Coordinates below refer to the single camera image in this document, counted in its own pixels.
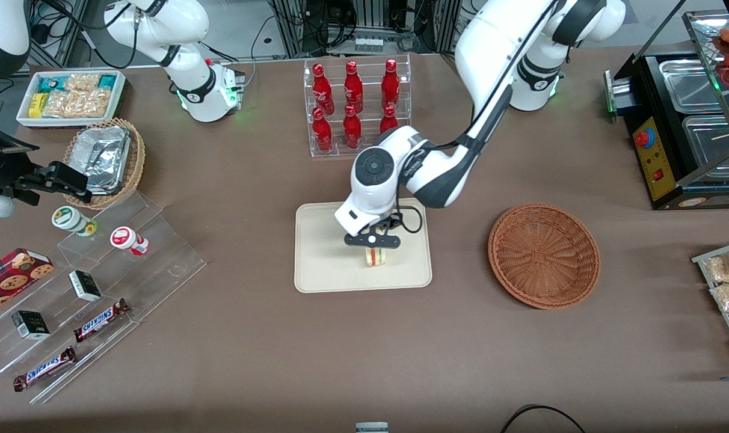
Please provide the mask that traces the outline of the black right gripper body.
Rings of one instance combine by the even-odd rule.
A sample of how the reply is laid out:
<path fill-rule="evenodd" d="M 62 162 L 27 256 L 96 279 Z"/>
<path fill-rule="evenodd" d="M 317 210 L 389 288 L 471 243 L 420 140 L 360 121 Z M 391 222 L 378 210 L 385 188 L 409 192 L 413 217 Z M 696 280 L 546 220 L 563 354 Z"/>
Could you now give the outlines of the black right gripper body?
<path fill-rule="evenodd" d="M 51 174 L 58 164 L 37 165 L 29 158 L 0 158 L 0 194 L 15 194 L 23 184 L 43 185 L 46 175 Z"/>

